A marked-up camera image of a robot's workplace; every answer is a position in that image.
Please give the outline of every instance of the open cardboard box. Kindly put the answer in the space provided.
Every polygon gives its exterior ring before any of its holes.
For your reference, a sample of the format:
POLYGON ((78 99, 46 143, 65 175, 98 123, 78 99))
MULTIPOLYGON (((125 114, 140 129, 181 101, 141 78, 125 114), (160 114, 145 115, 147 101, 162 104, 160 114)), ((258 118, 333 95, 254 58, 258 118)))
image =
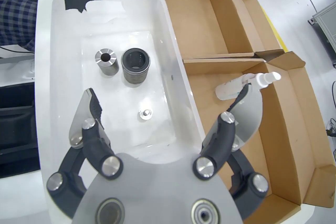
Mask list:
POLYGON ((165 0, 183 59, 280 49, 257 0, 165 0))
MULTIPOLYGON (((244 222, 273 224, 298 212, 302 203, 332 207, 336 168, 305 62, 293 52, 268 62, 263 58, 183 62, 205 133, 234 101, 217 99, 217 85, 246 73, 281 74, 280 81, 261 90, 263 119, 259 131, 242 148, 270 185, 262 205, 244 222)), ((219 172, 227 188, 232 174, 228 164, 219 172)))

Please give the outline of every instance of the person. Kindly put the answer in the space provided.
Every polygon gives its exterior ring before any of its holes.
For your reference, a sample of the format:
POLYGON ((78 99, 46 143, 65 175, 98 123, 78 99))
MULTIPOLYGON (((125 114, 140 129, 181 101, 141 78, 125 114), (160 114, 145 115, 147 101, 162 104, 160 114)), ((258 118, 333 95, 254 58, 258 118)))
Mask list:
POLYGON ((37 0, 0 0, 0 46, 35 51, 37 0))

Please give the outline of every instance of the spray bottle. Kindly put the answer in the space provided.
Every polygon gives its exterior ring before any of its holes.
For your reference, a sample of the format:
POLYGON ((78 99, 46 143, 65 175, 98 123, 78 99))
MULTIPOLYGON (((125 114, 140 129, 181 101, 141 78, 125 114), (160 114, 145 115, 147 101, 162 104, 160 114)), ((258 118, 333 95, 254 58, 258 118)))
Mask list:
POLYGON ((281 75, 277 72, 245 74, 234 80, 218 85, 216 87, 216 96, 222 101, 235 99, 245 84, 251 84, 254 89, 260 90, 280 79, 281 75))

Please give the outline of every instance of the transparent plastic container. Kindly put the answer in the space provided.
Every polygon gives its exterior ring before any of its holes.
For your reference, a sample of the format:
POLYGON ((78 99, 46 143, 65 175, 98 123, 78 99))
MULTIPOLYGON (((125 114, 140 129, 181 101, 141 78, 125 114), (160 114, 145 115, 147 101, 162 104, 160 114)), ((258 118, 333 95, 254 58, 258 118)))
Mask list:
POLYGON ((85 89, 95 91, 102 125, 115 153, 126 152, 151 163, 175 161, 199 152, 204 131, 164 0, 100 0, 87 11, 65 10, 54 0, 51 23, 50 111, 55 171, 70 145, 69 128, 85 89), (119 71, 105 76, 95 62, 109 48, 119 71), (141 48, 150 56, 147 78, 128 83, 121 55, 141 48), (145 121, 139 110, 151 109, 145 121))

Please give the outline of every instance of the floor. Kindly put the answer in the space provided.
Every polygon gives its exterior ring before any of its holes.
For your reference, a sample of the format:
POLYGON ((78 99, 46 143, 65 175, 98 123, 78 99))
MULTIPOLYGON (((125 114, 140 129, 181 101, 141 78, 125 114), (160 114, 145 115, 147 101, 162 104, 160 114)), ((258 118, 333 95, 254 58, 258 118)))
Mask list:
MULTIPOLYGON (((317 11, 336 0, 312 0, 317 11)), ((307 20, 315 14, 310 0, 259 0, 286 47, 304 61, 311 79, 325 124, 336 116, 331 85, 336 80, 332 67, 319 37, 307 20)), ((336 141, 330 139, 332 150, 336 141)), ((42 179, 39 172, 0 180, 0 223, 50 223, 44 200, 42 179)), ((336 207, 317 207, 308 224, 334 223, 336 207)))

